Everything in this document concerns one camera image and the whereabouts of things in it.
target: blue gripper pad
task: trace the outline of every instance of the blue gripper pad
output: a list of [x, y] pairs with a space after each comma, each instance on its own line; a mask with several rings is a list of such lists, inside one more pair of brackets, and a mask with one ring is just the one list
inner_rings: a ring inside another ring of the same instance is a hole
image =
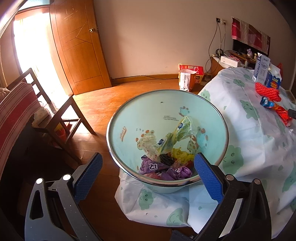
[[221, 203], [223, 199], [223, 186], [209, 165], [205, 157], [200, 153], [195, 155], [194, 167], [205, 185], [207, 192], [213, 200]]
[[102, 155], [100, 153], [97, 153], [92, 159], [91, 163], [85, 168], [84, 172], [75, 183], [74, 199], [77, 203], [86, 198], [102, 166]]

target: wall socket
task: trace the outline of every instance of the wall socket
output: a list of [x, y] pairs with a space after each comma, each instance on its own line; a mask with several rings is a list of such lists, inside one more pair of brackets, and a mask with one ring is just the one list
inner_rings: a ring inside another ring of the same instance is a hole
[[226, 20], [225, 19], [222, 19], [222, 18], [216, 18], [216, 22], [217, 23], [220, 23], [220, 24], [226, 25]]

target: striped cloth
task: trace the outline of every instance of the striped cloth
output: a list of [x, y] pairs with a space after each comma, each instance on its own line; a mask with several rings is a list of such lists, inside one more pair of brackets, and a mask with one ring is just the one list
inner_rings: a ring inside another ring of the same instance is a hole
[[32, 85], [24, 82], [0, 103], [0, 178], [13, 145], [39, 107]]

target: silver rivet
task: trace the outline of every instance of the silver rivet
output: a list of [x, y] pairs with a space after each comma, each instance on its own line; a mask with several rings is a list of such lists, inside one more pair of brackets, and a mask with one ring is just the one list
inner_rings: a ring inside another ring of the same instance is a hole
[[261, 182], [260, 182], [259, 179], [255, 179], [255, 180], [254, 180], [254, 183], [256, 183], [257, 185], [259, 185]]
[[226, 179], [227, 179], [228, 181], [233, 181], [234, 176], [228, 174], [228, 175], [226, 176]]
[[36, 180], [36, 183], [37, 184], [40, 184], [40, 183], [42, 183], [43, 182], [43, 179], [42, 178], [38, 178], [37, 180]]
[[70, 174], [66, 174], [63, 176], [63, 180], [68, 181], [71, 178]]

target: wooden door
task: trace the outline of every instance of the wooden door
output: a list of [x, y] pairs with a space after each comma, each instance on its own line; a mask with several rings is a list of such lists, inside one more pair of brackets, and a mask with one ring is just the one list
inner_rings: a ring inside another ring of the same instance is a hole
[[54, 0], [49, 8], [54, 41], [73, 93], [111, 87], [93, 0]]

